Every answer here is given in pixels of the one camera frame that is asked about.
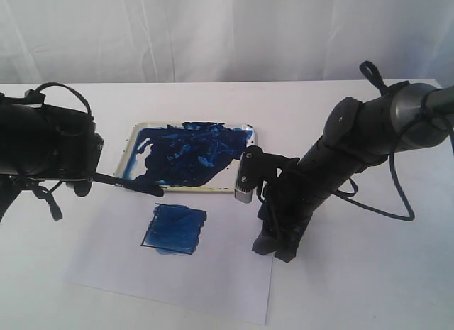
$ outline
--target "blue paint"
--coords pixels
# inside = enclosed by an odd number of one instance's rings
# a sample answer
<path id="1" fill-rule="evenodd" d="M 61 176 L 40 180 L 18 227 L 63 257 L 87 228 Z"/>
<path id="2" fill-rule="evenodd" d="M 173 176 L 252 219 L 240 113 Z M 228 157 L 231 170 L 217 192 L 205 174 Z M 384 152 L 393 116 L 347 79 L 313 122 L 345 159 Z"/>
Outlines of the blue paint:
<path id="1" fill-rule="evenodd" d="M 142 246 L 160 254 L 192 254 L 199 243 L 206 212 L 178 204 L 158 204 Z"/>
<path id="2" fill-rule="evenodd" d="M 226 128 L 223 123 L 185 122 L 183 127 L 145 128 L 135 141 L 123 178 L 130 179 L 136 155 L 152 145 L 145 159 L 147 171 L 135 178 L 143 183 L 200 187 L 240 160 L 251 130 Z"/>

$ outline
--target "white curtain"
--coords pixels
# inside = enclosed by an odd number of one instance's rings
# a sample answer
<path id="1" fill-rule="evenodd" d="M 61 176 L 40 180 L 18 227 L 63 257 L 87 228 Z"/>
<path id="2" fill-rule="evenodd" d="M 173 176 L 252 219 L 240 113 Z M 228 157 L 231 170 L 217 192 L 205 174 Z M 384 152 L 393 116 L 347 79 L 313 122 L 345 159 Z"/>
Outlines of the white curtain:
<path id="1" fill-rule="evenodd" d="M 454 0 L 0 0 L 0 82 L 454 84 Z"/>

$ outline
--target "white table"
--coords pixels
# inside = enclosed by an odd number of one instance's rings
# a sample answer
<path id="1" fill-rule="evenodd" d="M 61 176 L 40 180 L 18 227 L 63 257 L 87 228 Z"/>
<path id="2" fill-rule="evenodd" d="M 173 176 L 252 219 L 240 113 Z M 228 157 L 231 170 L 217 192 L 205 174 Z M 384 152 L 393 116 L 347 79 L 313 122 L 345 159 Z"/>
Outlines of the white table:
<path id="1" fill-rule="evenodd" d="M 19 96 L 30 87 L 35 86 L 1 85 L 0 92 Z M 141 121 L 246 122 L 256 128 L 266 152 L 302 156 L 336 103 L 346 96 L 368 100 L 378 95 L 366 81 L 74 88 L 92 105 L 105 140 L 99 171 L 109 174 L 132 126 Z M 47 95 L 49 104 L 83 109 L 62 89 L 49 89 Z M 314 214 L 297 257 L 288 264 L 274 262 L 268 328 L 454 327 L 453 154 L 446 142 L 398 154 L 397 170 L 416 220 L 387 219 L 330 198 Z M 386 164 L 356 180 L 359 200 L 404 213 Z M 63 273 L 105 194 L 99 184 L 83 199 L 60 188 L 55 198 L 64 219 L 57 223 L 47 204 L 30 193 L 8 210 L 0 225 L 0 329 L 261 328 L 64 282 Z"/>

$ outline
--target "palette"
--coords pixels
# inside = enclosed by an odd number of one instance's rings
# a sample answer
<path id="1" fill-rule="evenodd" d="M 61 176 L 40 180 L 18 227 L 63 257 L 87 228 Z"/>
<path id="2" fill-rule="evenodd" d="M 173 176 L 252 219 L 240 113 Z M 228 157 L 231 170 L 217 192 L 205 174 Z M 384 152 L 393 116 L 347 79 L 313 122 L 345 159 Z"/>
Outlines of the palette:
<path id="1" fill-rule="evenodd" d="M 133 128 L 115 176 L 175 191 L 232 192 L 241 153 L 256 143 L 248 124 L 141 123 Z"/>

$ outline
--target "sheet of paper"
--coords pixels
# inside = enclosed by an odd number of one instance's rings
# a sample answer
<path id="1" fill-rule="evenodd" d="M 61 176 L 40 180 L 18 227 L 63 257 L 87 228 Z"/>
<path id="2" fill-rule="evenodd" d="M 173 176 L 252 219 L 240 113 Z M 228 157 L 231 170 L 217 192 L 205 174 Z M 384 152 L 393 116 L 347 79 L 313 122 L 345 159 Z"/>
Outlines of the sheet of paper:
<path id="1" fill-rule="evenodd" d="M 140 246 L 155 203 L 203 209 L 207 219 L 192 255 Z M 260 232 L 258 203 L 232 194 L 167 193 L 158 199 L 112 189 L 82 241 L 70 282 L 265 324 L 272 256 L 251 251 Z"/>

